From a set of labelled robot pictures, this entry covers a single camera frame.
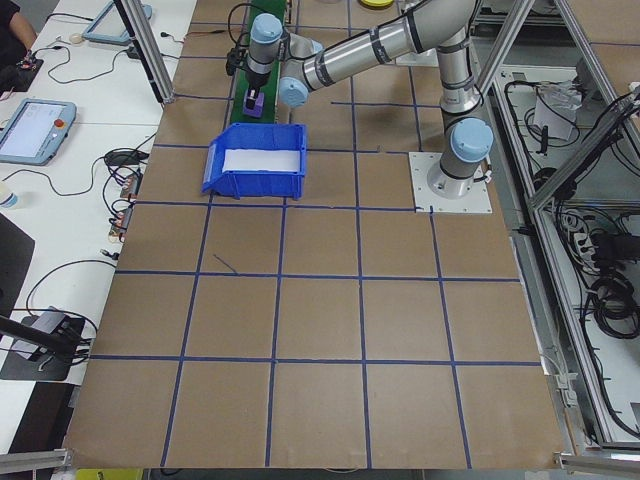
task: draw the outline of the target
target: brown cardboard floor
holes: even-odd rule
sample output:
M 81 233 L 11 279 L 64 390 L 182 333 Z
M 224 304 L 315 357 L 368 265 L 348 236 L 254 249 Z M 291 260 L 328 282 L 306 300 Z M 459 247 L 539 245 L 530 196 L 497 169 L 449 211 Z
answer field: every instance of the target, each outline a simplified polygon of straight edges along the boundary
M 234 1 L 200 0 L 191 31 Z M 294 2 L 335 41 L 389 11 Z M 562 450 L 497 198 L 414 212 L 438 72 L 312 95 L 299 201 L 200 195 L 223 35 L 189 36 L 66 439 L 88 467 L 546 468 Z

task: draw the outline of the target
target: metal mounting plate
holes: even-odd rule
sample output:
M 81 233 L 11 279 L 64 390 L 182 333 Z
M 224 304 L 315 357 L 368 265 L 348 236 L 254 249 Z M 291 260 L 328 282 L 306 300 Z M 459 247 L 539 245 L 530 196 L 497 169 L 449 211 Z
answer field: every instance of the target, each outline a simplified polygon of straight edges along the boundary
M 427 173 L 432 165 L 440 161 L 441 153 L 409 152 L 413 199 L 417 212 L 490 214 L 491 201 L 485 182 L 474 183 L 469 193 L 460 200 L 449 200 L 433 193 L 427 184 Z M 482 176 L 478 167 L 476 177 Z

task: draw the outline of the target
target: blue bin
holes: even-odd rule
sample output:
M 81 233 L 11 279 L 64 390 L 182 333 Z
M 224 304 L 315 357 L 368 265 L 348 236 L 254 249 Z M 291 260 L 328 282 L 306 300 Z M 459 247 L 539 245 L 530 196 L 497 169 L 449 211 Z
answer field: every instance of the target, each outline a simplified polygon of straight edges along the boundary
M 255 166 L 250 170 L 223 171 L 227 154 L 230 154 L 231 150 L 234 154 L 252 157 L 250 162 L 255 163 Z M 295 171 L 274 171 L 270 169 L 271 165 L 267 160 L 261 165 L 259 151 L 265 152 L 264 157 L 268 157 L 269 152 L 274 151 L 286 151 L 287 154 L 295 156 L 292 153 L 295 151 L 299 153 L 300 162 L 296 165 Z M 302 196 L 306 170 L 305 125 L 234 123 L 209 146 L 202 192 L 212 190 L 219 195 L 234 198 L 272 196 L 299 199 Z

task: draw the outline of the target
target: wire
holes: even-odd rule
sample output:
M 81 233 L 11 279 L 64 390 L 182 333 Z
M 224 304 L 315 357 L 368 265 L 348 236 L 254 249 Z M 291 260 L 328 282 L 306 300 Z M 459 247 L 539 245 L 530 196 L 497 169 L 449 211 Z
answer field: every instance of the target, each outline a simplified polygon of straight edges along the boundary
M 50 13 L 49 15 L 47 15 L 47 18 L 45 18 L 45 23 L 51 18 L 51 17 L 71 17 L 71 18 L 78 18 L 80 20 L 86 20 L 87 22 L 93 22 L 93 18 L 90 17 L 83 17 L 81 15 L 74 15 L 73 13 Z
M 16 170 L 15 172 L 7 175 L 6 177 L 4 177 L 2 179 L 3 182 L 6 182 L 7 180 L 9 180 L 10 178 L 12 178 L 13 176 L 19 174 L 19 173 L 31 173 L 33 175 L 40 175 L 41 177 L 45 177 L 47 179 L 47 181 L 49 182 L 49 186 L 51 187 L 51 190 L 53 191 L 53 193 L 55 193 L 56 195 L 58 195 L 59 197 L 75 197 L 78 195 L 84 195 L 85 193 L 90 192 L 93 189 L 93 186 L 95 184 L 95 166 L 98 164 L 98 162 L 100 160 L 102 160 L 104 157 L 99 157 L 96 158 L 93 163 L 91 164 L 91 183 L 89 184 L 89 186 L 87 188 L 85 188 L 84 190 L 78 191 L 78 192 L 68 192 L 68 193 L 63 193 L 60 192 L 55 185 L 53 184 L 53 181 L 51 180 L 51 177 L 49 175 L 47 175 L 46 173 L 43 172 L 38 172 L 35 170 L 29 170 L 27 168 L 21 168 L 20 170 Z
M 54 47 L 47 47 L 47 48 L 41 48 L 40 50 L 37 50 L 37 52 L 41 51 L 41 50 L 65 50 L 67 52 L 67 59 L 57 65 L 54 65 L 53 67 L 51 67 L 48 71 L 47 71 L 47 75 L 49 76 L 49 78 L 51 78 L 54 82 L 59 83 L 60 85 L 68 85 L 70 83 L 75 83 L 75 82 L 89 82 L 91 80 L 95 80 L 96 78 L 100 78 L 103 77 L 105 75 L 108 75 L 110 73 L 112 73 L 115 69 L 116 69 L 116 59 L 118 58 L 118 56 L 122 53 L 126 53 L 127 49 L 124 50 L 119 50 L 114 56 L 113 59 L 111 60 L 111 68 L 109 70 L 106 70 L 104 72 L 98 73 L 96 75 L 93 75 L 91 77 L 86 77 L 86 78 L 72 78 L 71 80 L 59 80 L 56 77 L 53 76 L 53 72 L 55 70 L 57 70 L 58 68 L 62 67 L 63 65 L 68 64 L 69 62 L 71 62 L 71 50 L 69 50 L 68 47 L 64 47 L 61 45 L 56 45 Z
M 533 155 L 531 155 L 531 152 L 529 152 L 529 148 L 527 147 L 527 142 L 524 139 L 524 136 L 522 135 L 522 131 L 520 130 L 520 125 L 518 124 L 518 114 L 513 105 L 513 102 L 511 102 L 511 97 L 509 96 L 511 87 L 514 87 L 516 85 L 520 85 L 519 80 L 514 80 L 512 82 L 507 83 L 504 86 L 504 96 L 505 96 L 505 99 L 507 100 L 507 107 L 509 109 L 509 113 L 511 114 L 511 120 L 513 121 L 513 125 L 516 129 L 516 134 L 518 135 L 518 139 L 520 140 L 522 150 L 524 151 L 524 154 L 527 160 L 527 169 L 529 170 L 529 175 L 531 176 L 531 178 L 533 178 L 534 176 L 533 166 L 535 165 L 538 168 L 538 170 L 542 170 L 542 165 L 540 165 L 538 161 L 535 158 L 533 158 Z
M 160 473 L 165 477 L 173 477 L 174 475 L 179 474 L 182 471 L 182 468 L 176 468 L 175 470 L 170 470 L 167 468 L 161 468 Z
M 171 35 L 170 33 L 167 33 L 167 32 L 160 32 L 160 36 L 162 38 L 170 38 L 175 43 L 179 43 L 181 45 L 184 43 L 184 40 L 176 40 L 176 37 L 174 37 L 173 35 Z
M 240 39 L 242 38 L 242 34 L 240 37 L 238 37 L 238 40 L 236 40 L 233 37 L 233 33 L 231 33 L 231 18 L 233 17 L 233 14 L 235 13 L 235 11 L 241 7 L 253 7 L 256 10 L 261 11 L 262 13 L 269 13 L 268 10 L 265 10 L 262 7 L 259 7 L 258 5 L 254 5 L 252 3 L 249 2 L 242 2 L 242 3 L 238 3 L 237 5 L 235 5 L 231 10 L 229 10 L 229 15 L 227 16 L 227 33 L 229 34 L 229 38 L 231 39 L 231 41 L 238 46 L 240 43 Z
M 27 294 L 27 298 L 25 300 L 25 307 L 26 307 L 26 311 L 29 312 L 30 315 L 34 315 L 33 314 L 33 310 L 31 309 L 31 307 L 29 307 L 29 303 L 30 301 L 33 299 L 33 296 L 36 292 L 36 290 L 40 287 L 40 285 L 42 285 L 42 283 L 49 278 L 51 275 L 53 275 L 54 273 L 56 273 L 59 270 L 62 270 L 63 268 L 67 268 L 73 265 L 79 265 L 81 263 L 101 263 L 103 265 L 108 265 L 110 267 L 115 268 L 116 265 L 114 265 L 113 263 L 107 262 L 105 260 L 94 260 L 94 259 L 88 259 L 88 260 L 74 260 L 72 262 L 67 262 L 67 263 L 63 263 L 62 265 L 59 265 L 57 267 L 55 267 L 54 269 L 50 270 L 48 273 L 46 273 L 42 278 L 40 278 L 40 280 L 38 280 L 35 285 L 31 288 L 31 290 L 29 291 L 29 293 Z

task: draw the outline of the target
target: green conveyor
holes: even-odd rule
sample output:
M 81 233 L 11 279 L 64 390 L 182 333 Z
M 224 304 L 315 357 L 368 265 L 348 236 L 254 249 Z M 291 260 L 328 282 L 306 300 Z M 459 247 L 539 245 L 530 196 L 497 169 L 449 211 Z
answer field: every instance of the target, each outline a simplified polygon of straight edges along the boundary
M 287 3 L 286 0 L 252 0 L 251 3 L 256 7 L 260 7 L 284 21 Z M 253 20 L 260 13 L 262 13 L 262 11 L 257 8 L 250 9 L 249 22 L 247 25 L 247 29 L 249 31 L 251 30 L 251 26 L 253 25 Z M 276 64 L 273 66 L 269 82 L 260 90 L 264 93 L 264 107 L 262 111 L 262 117 L 254 118 L 242 113 L 244 93 L 247 91 L 249 84 L 245 79 L 244 72 L 238 71 L 235 80 L 235 97 L 233 102 L 233 110 L 231 111 L 231 123 L 275 123 L 279 76 L 280 65 L 276 62 Z

